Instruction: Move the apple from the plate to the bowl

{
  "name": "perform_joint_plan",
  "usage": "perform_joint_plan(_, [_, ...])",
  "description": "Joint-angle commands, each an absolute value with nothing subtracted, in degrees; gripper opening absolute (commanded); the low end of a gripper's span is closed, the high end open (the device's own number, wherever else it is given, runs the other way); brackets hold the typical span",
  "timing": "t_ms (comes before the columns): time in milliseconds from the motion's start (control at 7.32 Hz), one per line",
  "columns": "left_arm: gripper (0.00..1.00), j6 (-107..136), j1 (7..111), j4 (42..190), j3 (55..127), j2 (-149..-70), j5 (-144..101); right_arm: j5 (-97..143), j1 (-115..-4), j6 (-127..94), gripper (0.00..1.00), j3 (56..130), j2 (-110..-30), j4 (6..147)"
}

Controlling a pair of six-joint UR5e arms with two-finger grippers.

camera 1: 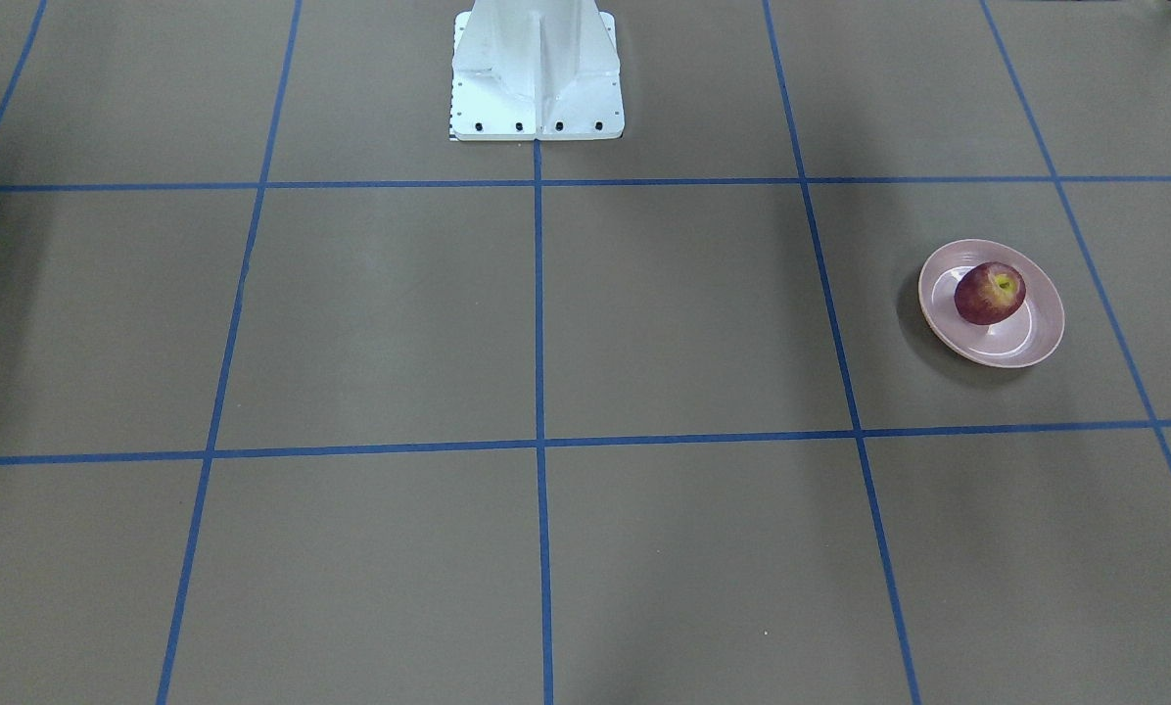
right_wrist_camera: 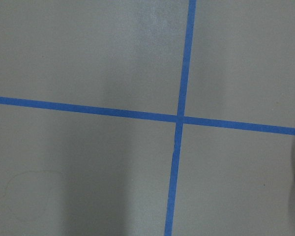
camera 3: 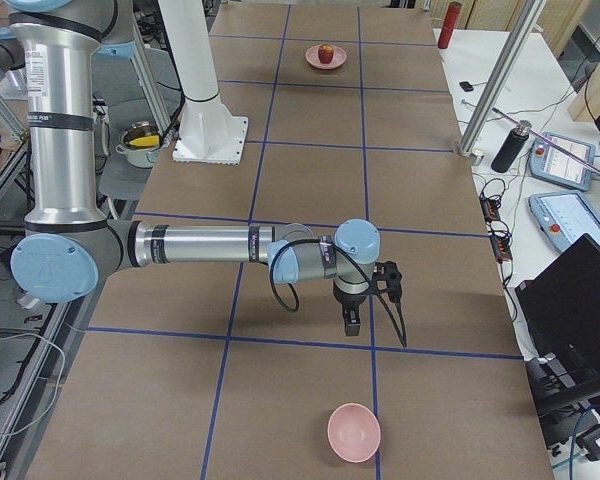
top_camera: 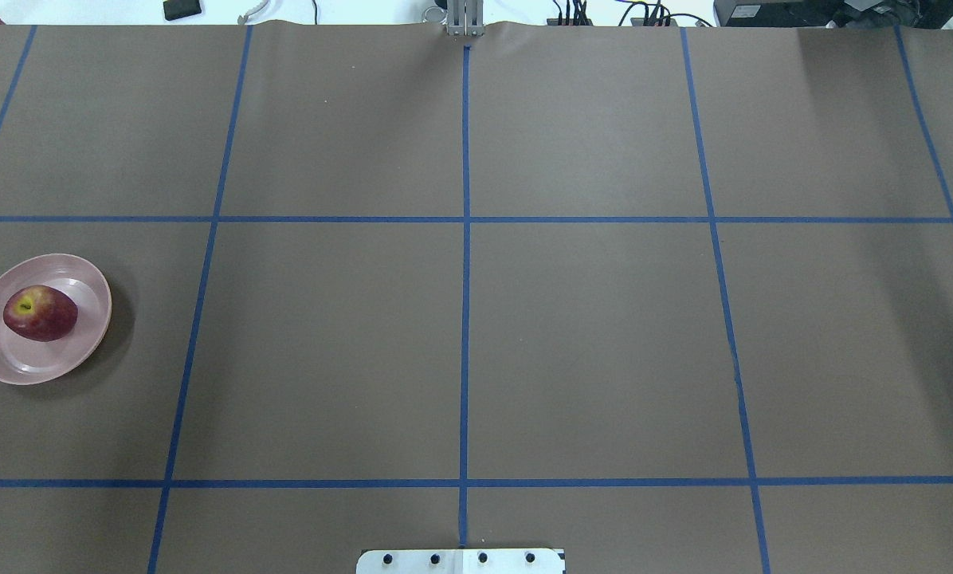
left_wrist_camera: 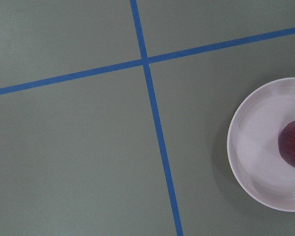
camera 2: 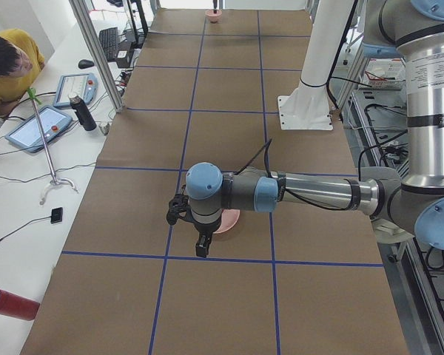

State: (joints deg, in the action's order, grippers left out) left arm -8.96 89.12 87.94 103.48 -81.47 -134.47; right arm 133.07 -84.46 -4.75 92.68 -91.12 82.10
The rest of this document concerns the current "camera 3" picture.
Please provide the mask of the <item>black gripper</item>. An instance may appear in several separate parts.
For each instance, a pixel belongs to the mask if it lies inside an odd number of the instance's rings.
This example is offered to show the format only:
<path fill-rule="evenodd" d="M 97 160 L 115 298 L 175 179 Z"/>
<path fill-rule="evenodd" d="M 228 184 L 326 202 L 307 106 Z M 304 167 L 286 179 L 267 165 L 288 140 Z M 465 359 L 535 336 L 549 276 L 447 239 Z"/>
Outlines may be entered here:
<path fill-rule="evenodd" d="M 333 295 L 342 307 L 346 336 L 358 336 L 360 334 L 359 307 L 368 296 L 368 290 L 369 283 L 365 280 L 352 283 L 337 276 L 333 281 Z"/>

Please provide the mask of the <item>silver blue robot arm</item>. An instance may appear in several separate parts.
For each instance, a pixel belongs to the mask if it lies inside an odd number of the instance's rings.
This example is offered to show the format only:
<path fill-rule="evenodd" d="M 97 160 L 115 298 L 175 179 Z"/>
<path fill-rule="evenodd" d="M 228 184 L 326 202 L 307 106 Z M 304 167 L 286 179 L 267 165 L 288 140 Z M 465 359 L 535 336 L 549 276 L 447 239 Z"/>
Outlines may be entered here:
<path fill-rule="evenodd" d="M 48 303 L 69 302 L 126 268 L 151 263 L 264 264 L 272 284 L 329 279 L 344 330 L 386 275 L 380 235 L 352 219 L 333 236 L 305 226 L 172 227 L 108 218 L 96 204 L 92 58 L 102 47 L 135 53 L 128 1 L 13 1 L 10 28 L 24 50 L 35 203 L 11 257 L 20 287 Z"/>

